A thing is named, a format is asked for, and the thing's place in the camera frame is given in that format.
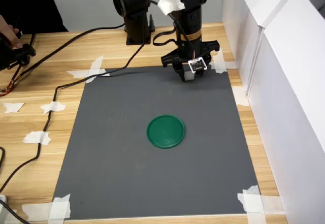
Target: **black wire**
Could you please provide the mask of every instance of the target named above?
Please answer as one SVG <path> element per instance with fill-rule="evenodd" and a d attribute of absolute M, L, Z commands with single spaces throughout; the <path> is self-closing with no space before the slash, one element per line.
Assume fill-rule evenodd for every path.
<path fill-rule="evenodd" d="M 21 218 L 18 214 L 16 214 L 4 201 L 0 200 L 0 204 L 2 204 L 15 218 L 17 218 L 23 224 L 30 224 L 28 221 Z"/>
<path fill-rule="evenodd" d="M 31 35 L 29 46 L 33 46 L 34 40 L 35 40 L 36 34 Z"/>
<path fill-rule="evenodd" d="M 149 1 L 150 3 L 155 4 L 156 6 L 158 6 L 158 2 L 155 1 Z M 176 18 L 169 13 L 168 16 L 174 21 L 174 23 L 177 25 L 178 29 L 180 30 L 180 32 L 184 35 L 186 41 L 188 42 L 188 44 L 190 45 L 191 49 L 193 50 L 193 52 L 195 52 L 195 47 L 192 44 L 192 42 L 189 40 L 187 34 L 185 33 L 184 29 L 182 28 L 182 26 L 180 25 L 180 23 L 176 20 Z"/>
<path fill-rule="evenodd" d="M 37 68 L 40 64 L 42 64 L 43 62 L 45 62 L 47 59 L 51 58 L 52 56 L 54 56 L 56 53 L 58 53 L 59 51 L 63 50 L 66 46 L 68 46 L 69 44 L 73 43 L 74 41 L 76 41 L 77 39 L 92 33 L 94 31 L 97 30 L 101 30 L 101 29 L 117 29 L 120 27 L 123 27 L 125 24 L 116 26 L 116 27 L 97 27 L 97 28 L 93 28 L 90 29 L 86 32 L 83 32 L 77 36 L 75 36 L 74 38 L 70 39 L 69 41 L 67 41 L 65 44 L 63 44 L 62 46 L 60 46 L 59 48 L 57 48 L 56 50 L 54 50 L 52 53 L 48 54 L 47 56 L 45 56 L 44 58 L 42 58 L 41 60 L 39 60 L 37 63 L 35 63 L 34 65 L 32 65 L 30 68 L 28 68 L 27 70 L 25 70 L 24 72 L 21 73 L 21 76 L 25 75 L 26 73 L 30 72 L 31 70 Z"/>
<path fill-rule="evenodd" d="M 2 151 L 1 159 L 0 159 L 0 171 L 1 171 L 1 166 L 2 166 L 2 163 L 4 162 L 6 151 L 1 146 L 0 146 L 0 150 Z"/>
<path fill-rule="evenodd" d="M 159 34 L 157 34 L 155 37 L 153 37 L 153 41 L 152 41 L 152 44 L 154 46 L 164 46 L 170 42 L 174 42 L 175 45 L 177 45 L 177 41 L 174 40 L 174 39 L 170 39 L 170 40 L 167 40 L 166 42 L 163 42 L 163 43 L 156 43 L 156 40 L 162 36 L 165 36 L 165 35 L 171 35 L 173 34 L 174 32 L 176 32 L 176 27 L 174 27 L 174 29 L 172 31 L 167 31 L 167 32 L 161 32 Z"/>

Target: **wooden table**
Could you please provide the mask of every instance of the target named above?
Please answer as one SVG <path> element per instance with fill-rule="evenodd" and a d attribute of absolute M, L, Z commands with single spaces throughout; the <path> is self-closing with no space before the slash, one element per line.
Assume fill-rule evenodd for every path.
<path fill-rule="evenodd" d="M 170 30 L 158 28 L 156 32 Z M 37 51 L 31 63 L 35 63 L 78 33 L 58 33 L 37 35 L 34 48 Z M 29 42 L 30 36 L 23 37 Z M 26 160 L 34 157 L 36 144 L 25 144 L 24 137 L 31 131 L 41 131 L 47 115 L 41 105 L 52 102 L 54 90 L 58 85 L 76 81 L 66 71 L 88 70 L 99 56 L 104 56 L 102 68 L 119 68 L 138 49 L 138 46 L 125 45 L 126 34 L 123 30 L 104 30 L 89 34 L 48 59 L 19 83 L 16 89 L 0 99 L 0 145 L 6 149 L 6 159 L 0 174 L 0 185 L 12 171 Z M 234 61 L 222 23 L 204 24 L 203 40 L 218 40 L 226 61 Z M 160 57 L 175 49 L 169 44 L 163 47 L 147 45 L 136 56 L 129 67 L 161 66 Z M 7 85 L 14 71 L 0 73 L 0 87 Z M 232 86 L 242 86 L 237 70 L 229 70 Z M 72 127 L 76 118 L 84 83 L 60 90 L 58 101 L 66 105 L 61 112 L 54 112 L 48 132 L 51 142 L 42 147 L 40 158 L 22 168 L 5 188 L 3 195 L 9 198 L 9 205 L 18 210 L 23 218 L 23 204 L 48 203 L 52 201 L 56 182 L 67 149 Z M 5 114 L 3 102 L 25 105 L 18 113 Z M 265 154 L 261 138 L 250 107 L 238 106 L 247 144 L 253 161 L 262 195 L 278 196 L 272 171 Z M 268 223 L 287 223 L 284 215 L 267 216 Z M 247 223 L 246 214 L 137 218 L 127 220 L 72 221 L 72 223 Z"/>

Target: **green lid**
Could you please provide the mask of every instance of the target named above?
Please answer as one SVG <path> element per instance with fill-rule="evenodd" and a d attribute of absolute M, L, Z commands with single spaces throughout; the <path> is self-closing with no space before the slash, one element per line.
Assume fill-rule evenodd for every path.
<path fill-rule="evenodd" d="M 159 116 L 149 124 L 147 136 L 160 149 L 170 149 L 182 142 L 185 135 L 183 122 L 175 116 Z"/>

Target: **person's hand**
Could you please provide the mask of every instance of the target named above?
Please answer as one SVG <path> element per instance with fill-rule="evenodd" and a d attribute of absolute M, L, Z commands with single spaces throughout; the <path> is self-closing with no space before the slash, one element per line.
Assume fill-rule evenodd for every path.
<path fill-rule="evenodd" d="M 16 36 L 16 33 L 18 32 L 19 30 L 17 28 L 13 28 L 12 25 L 8 25 L 5 19 L 0 15 L 0 33 L 7 37 L 13 47 L 20 49 L 22 48 L 22 44 Z"/>

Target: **tape strip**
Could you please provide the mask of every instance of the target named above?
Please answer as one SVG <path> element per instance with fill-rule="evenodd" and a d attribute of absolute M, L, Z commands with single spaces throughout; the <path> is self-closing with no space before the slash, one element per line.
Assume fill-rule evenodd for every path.
<path fill-rule="evenodd" d="M 25 103 L 3 103 L 3 105 L 7 108 L 5 113 L 8 114 L 18 112 Z"/>
<path fill-rule="evenodd" d="M 70 195 L 55 198 L 52 203 L 23 205 L 28 221 L 48 221 L 49 224 L 63 224 L 70 218 Z"/>
<path fill-rule="evenodd" d="M 7 219 L 5 221 L 5 224 L 20 224 L 20 221 L 14 217 L 12 214 L 9 213 L 8 210 L 6 210 L 8 212 L 8 216 Z"/>
<path fill-rule="evenodd" d="M 165 15 L 168 15 L 173 11 L 180 11 L 185 9 L 185 4 L 182 3 L 181 0 L 160 0 L 158 7 Z"/>
<path fill-rule="evenodd" d="M 244 87 L 242 86 L 233 87 L 233 93 L 234 93 L 236 105 L 249 106 L 249 101 L 246 96 Z"/>
<path fill-rule="evenodd" d="M 222 48 L 217 55 L 213 56 L 213 62 L 211 63 L 212 69 L 215 69 L 216 73 L 224 73 L 227 72 L 227 67 L 225 66 L 225 61 L 223 58 Z"/>
<path fill-rule="evenodd" d="M 249 224 L 266 224 L 265 214 L 285 214 L 281 198 L 278 196 L 261 196 L 258 186 L 252 186 L 237 194 L 238 200 L 247 212 Z"/>
<path fill-rule="evenodd" d="M 41 108 L 44 110 L 44 114 L 47 114 L 49 111 L 63 111 L 66 106 L 60 102 L 51 102 L 48 105 L 42 105 Z"/>
<path fill-rule="evenodd" d="M 67 71 L 67 73 L 70 73 L 71 75 L 73 75 L 74 78 L 86 78 L 86 77 L 89 77 L 89 76 L 92 76 L 92 75 L 97 75 L 97 74 L 105 73 L 106 70 L 105 69 L 101 69 L 102 63 L 103 63 L 103 59 L 104 59 L 103 56 L 97 58 L 91 64 L 90 70 Z M 110 74 L 103 75 L 103 77 L 109 77 L 109 76 L 110 76 Z M 86 83 L 91 83 L 95 78 L 96 77 L 88 79 L 86 81 Z"/>
<path fill-rule="evenodd" d="M 215 69 L 216 73 L 224 73 L 227 71 L 227 69 L 237 69 L 236 63 L 234 61 L 224 61 L 223 52 L 221 48 L 218 54 L 213 56 L 213 61 L 214 62 L 211 63 L 211 69 Z"/>
<path fill-rule="evenodd" d="M 23 142 L 28 144 L 41 143 L 43 145 L 48 145 L 50 141 L 51 139 L 49 138 L 49 133 L 43 131 L 31 132 L 23 139 Z"/>

